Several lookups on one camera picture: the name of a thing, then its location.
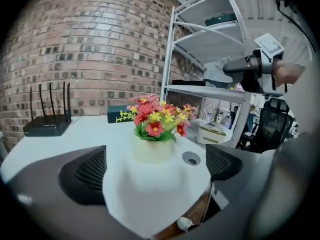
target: black mesh chair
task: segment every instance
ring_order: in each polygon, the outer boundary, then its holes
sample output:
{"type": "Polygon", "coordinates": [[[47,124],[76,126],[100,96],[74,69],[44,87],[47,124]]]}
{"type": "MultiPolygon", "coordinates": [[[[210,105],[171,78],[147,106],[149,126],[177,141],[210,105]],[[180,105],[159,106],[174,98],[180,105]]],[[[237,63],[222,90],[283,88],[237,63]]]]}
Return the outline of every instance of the black mesh chair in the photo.
{"type": "Polygon", "coordinates": [[[82,205],[106,205],[103,178],[107,169],[106,146],[66,163],[58,174],[63,192],[82,205]]]}
{"type": "Polygon", "coordinates": [[[271,98],[260,112],[260,122],[256,134],[243,133],[237,147],[255,153],[273,150],[285,141],[294,121],[289,115],[290,108],[283,99],[271,98]]]}
{"type": "Polygon", "coordinates": [[[205,145],[205,165],[211,175],[211,179],[209,202],[201,219],[202,223],[207,221],[220,210],[211,197],[213,182],[228,180],[239,173],[243,168],[243,163],[238,157],[220,150],[212,144],[205,145]]]}

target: flower pot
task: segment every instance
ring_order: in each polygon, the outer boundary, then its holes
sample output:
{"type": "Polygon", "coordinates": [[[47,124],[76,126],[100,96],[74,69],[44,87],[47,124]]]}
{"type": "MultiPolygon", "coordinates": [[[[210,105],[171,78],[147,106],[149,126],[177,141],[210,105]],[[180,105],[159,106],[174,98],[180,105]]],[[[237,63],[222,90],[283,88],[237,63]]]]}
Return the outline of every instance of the flower pot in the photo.
{"type": "Polygon", "coordinates": [[[172,139],[151,141],[134,136],[133,158],[146,164],[165,163],[174,155],[175,145],[172,139]]]}

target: wifi router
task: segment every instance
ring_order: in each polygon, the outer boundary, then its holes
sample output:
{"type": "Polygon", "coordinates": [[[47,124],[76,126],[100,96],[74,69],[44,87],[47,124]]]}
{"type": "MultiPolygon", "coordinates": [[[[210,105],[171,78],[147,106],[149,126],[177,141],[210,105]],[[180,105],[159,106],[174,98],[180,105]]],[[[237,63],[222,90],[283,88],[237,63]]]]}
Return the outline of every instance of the wifi router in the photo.
{"type": "Polygon", "coordinates": [[[30,88],[30,112],[31,121],[23,127],[24,135],[27,137],[55,137],[64,134],[71,123],[71,109],[70,109],[70,83],[67,85],[66,100],[65,101],[66,83],[63,82],[63,112],[64,114],[56,114],[54,109],[54,101],[52,99],[52,85],[49,85],[50,101],[52,114],[46,115],[44,102],[42,99],[41,84],[39,84],[39,94],[41,100],[41,107],[43,115],[34,119],[32,109],[32,87],[30,88]]]}

